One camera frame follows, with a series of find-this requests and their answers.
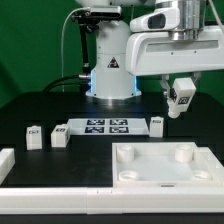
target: white block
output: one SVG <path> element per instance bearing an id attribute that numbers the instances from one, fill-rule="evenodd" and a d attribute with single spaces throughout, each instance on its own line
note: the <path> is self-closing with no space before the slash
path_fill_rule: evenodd
<path id="1" fill-rule="evenodd" d="M 15 164 L 14 149 L 2 149 L 0 152 L 0 184 Z"/>
<path id="2" fill-rule="evenodd" d="M 51 147 L 65 148 L 70 139 L 70 130 L 67 124 L 57 125 L 51 133 Z"/>
<path id="3" fill-rule="evenodd" d="M 40 126 L 28 127 L 26 131 L 27 150 L 42 149 L 42 134 Z"/>
<path id="4" fill-rule="evenodd" d="M 162 117 L 152 117 L 150 122 L 150 137 L 162 138 L 163 137 L 163 124 L 164 118 Z"/>

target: black tabletop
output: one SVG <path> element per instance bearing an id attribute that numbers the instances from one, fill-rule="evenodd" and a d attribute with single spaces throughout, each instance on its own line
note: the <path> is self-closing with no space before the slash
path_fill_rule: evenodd
<path id="1" fill-rule="evenodd" d="M 15 148 L 16 158 L 16 165 L 1 187 L 112 187 L 113 142 L 195 142 L 199 147 L 209 147 L 221 163 L 224 162 L 224 106 L 211 96 L 201 93 L 193 98 L 188 112 L 181 114 L 179 118 L 169 118 L 167 111 L 166 99 L 160 93 L 143 94 L 139 103 L 116 106 L 93 104 L 78 93 L 23 94 L 0 109 L 0 149 Z M 67 123 L 68 119 L 145 118 L 149 124 L 151 117 L 155 116 L 165 118 L 163 138 L 71 136 L 66 148 L 51 148 L 51 132 L 57 124 Z M 26 128 L 33 125 L 42 127 L 43 149 L 27 151 Z M 54 223 L 63 220 L 63 216 L 58 219 L 55 216 L 38 217 L 40 220 L 44 217 L 46 220 L 55 220 Z M 108 223 L 112 220 L 129 223 L 187 223 L 190 220 L 194 223 L 202 217 L 206 217 L 203 218 L 204 223 L 210 223 L 206 221 L 214 220 L 214 217 L 216 220 L 224 220 L 222 214 L 132 214 L 92 216 L 92 219 L 88 216 L 66 217 L 68 220 L 75 217 L 76 221 L 80 219 L 84 223 L 93 220 Z M 0 220 L 8 220 L 7 218 L 8 216 L 1 216 Z"/>

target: small white block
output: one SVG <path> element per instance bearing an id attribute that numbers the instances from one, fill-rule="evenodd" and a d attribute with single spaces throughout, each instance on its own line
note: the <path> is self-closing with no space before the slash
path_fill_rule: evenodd
<path id="1" fill-rule="evenodd" d="M 70 139 L 70 129 L 67 124 L 57 125 L 51 133 L 51 147 L 65 148 Z"/>
<path id="2" fill-rule="evenodd" d="M 2 149 L 0 152 L 0 184 L 15 164 L 14 149 Z"/>
<path id="3" fill-rule="evenodd" d="M 28 127 L 26 131 L 27 150 L 42 149 L 42 134 L 40 126 Z"/>
<path id="4" fill-rule="evenodd" d="M 163 124 L 164 124 L 163 117 L 152 117 L 150 122 L 150 130 L 149 130 L 150 137 L 162 138 Z"/>

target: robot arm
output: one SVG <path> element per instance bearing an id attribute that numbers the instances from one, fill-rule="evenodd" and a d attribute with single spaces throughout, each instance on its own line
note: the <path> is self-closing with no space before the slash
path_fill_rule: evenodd
<path id="1" fill-rule="evenodd" d="M 100 6 L 137 6 L 137 5 L 155 5 L 155 0 L 76 0 L 83 7 Z"/>
<path id="2" fill-rule="evenodd" d="M 156 0 L 156 10 L 132 20 L 126 69 L 132 75 L 163 75 L 224 69 L 224 38 L 218 26 L 204 27 L 206 0 Z M 169 116 L 185 112 L 195 94 L 191 78 L 167 89 Z"/>

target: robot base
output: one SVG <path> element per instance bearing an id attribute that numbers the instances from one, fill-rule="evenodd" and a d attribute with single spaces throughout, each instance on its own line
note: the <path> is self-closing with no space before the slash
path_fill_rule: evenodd
<path id="1" fill-rule="evenodd" d="M 133 96 L 130 98 L 124 99 L 103 99 L 94 96 L 91 92 L 86 92 L 86 99 L 88 102 L 99 104 L 99 105 L 127 105 L 133 103 L 140 103 L 141 102 L 141 91 L 135 92 Z"/>

